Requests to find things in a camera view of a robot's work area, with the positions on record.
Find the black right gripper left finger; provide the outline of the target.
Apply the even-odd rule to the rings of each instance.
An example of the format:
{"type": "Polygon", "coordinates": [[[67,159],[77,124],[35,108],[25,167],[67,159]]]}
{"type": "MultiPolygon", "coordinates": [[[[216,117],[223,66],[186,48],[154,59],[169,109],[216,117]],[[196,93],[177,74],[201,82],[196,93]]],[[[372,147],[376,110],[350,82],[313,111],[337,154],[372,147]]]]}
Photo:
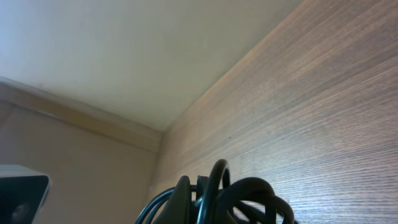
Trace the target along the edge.
{"type": "Polygon", "coordinates": [[[153,224],[188,224],[190,221],[191,202],[190,179],[188,176],[183,175],[153,224]]]}

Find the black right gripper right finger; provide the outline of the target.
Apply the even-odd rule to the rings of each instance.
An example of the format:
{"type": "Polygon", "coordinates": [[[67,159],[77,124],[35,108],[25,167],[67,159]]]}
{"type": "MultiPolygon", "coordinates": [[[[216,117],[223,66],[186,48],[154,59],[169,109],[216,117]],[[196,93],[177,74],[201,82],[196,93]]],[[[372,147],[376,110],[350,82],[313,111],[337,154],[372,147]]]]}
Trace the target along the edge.
{"type": "Polygon", "coordinates": [[[208,185],[208,177],[206,176],[198,176],[197,177],[197,191],[196,191],[196,199],[202,197],[206,191],[208,185]]]}

